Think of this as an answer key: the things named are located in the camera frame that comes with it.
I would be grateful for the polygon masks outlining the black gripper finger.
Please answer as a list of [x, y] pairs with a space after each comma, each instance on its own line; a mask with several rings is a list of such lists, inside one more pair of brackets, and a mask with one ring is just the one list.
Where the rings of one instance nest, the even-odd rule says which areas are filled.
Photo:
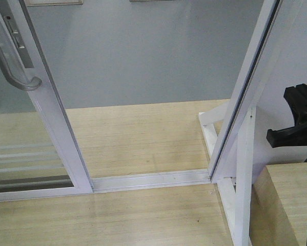
[[307, 122], [307, 85], [287, 87], [283, 97], [291, 109], [294, 125]]
[[272, 148], [307, 146], [307, 122], [281, 130], [268, 129], [266, 138]]

